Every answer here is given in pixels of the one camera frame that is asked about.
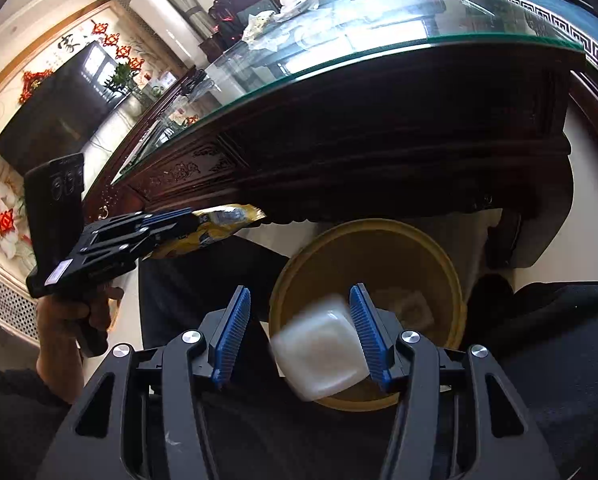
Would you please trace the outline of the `left forearm dark sleeve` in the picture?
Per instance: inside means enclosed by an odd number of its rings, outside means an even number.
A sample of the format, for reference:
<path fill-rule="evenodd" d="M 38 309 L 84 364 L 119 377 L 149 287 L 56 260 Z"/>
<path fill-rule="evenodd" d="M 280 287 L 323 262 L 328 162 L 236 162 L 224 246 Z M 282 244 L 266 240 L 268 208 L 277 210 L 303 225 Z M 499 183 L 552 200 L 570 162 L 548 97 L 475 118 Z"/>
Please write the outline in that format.
<path fill-rule="evenodd" d="M 35 370 L 0 370 L 0 479 L 33 479 L 71 404 Z"/>

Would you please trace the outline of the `person's left hand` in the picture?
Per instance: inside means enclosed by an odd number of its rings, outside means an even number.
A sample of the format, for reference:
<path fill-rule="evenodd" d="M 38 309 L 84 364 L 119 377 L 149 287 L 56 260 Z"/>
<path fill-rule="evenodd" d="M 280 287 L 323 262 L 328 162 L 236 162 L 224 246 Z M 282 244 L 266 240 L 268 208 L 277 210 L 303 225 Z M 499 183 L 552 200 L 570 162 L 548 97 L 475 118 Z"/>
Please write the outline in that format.
<path fill-rule="evenodd" d="M 104 334 L 111 324 L 109 301 L 120 301 L 121 287 L 100 286 L 85 304 L 67 302 L 56 295 L 45 296 L 36 303 L 36 325 L 40 351 L 36 371 L 44 384 L 58 398 L 72 404 L 83 386 L 83 365 L 78 350 L 78 320 Z"/>

